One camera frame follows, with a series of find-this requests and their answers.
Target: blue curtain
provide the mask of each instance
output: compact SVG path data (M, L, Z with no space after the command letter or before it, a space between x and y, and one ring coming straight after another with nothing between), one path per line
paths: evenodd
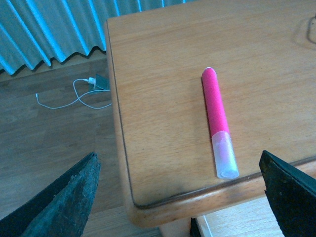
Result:
M51 58L106 50L107 18L193 0L0 0L0 70L10 75Z

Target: clear plastic cap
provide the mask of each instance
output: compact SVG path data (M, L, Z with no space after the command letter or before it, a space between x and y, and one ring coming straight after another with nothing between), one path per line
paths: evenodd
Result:
M220 179L235 179L239 171L231 136L228 132L220 131L212 136L213 151L217 177Z

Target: wooden table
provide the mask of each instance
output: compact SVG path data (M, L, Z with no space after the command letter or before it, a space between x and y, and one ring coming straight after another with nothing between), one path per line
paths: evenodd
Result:
M130 220L153 227L262 196L268 150L316 177L315 1L201 0L105 25ZM201 74L218 75L240 177L216 176Z

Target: charger cable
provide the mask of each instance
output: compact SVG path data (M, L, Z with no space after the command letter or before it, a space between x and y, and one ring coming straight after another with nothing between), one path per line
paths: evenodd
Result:
M88 104L86 104L85 102L83 102L83 101L81 100L81 98L84 97L85 95L88 95L88 94L91 94L91 93L94 93L94 92L107 92L107 91L110 91L110 90L93 90L93 91L88 91L88 92L82 94L81 96L79 96L78 93L77 93L77 90L76 90L76 86L75 86L76 82L79 81L79 80L85 81L85 82L87 82L87 83L89 83L89 84L93 84L93 85L95 86L95 78L76 79L76 80L74 80L74 82L73 82L73 88L74 88L74 91L75 91L75 94L76 94L77 99L74 100L73 102L71 102L71 103L69 103L69 104L67 104L67 105L59 106L59 107L50 107L50 106L47 106L47 105L44 105L44 104L40 103L39 94L36 93L35 96L36 96L36 100L37 100L38 104L41 105L41 106L44 106L44 107L46 107L46 108L48 108L48 109L51 109L51 110L57 110L57 109L61 109L61 108L70 106L70 105L74 104L74 103L77 102L77 101L80 101L82 104L88 106L89 108L95 109L95 110L100 110L100 109L103 109L103 108L106 108L106 107L112 105L112 103L110 103L110 104L105 105L105 106L102 106L102 107L94 107L94 106L88 105Z

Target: pink marker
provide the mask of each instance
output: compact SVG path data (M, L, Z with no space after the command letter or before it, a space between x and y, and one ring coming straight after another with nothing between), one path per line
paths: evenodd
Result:
M217 177L234 179L239 176L224 105L214 69L202 74L206 110L212 137Z

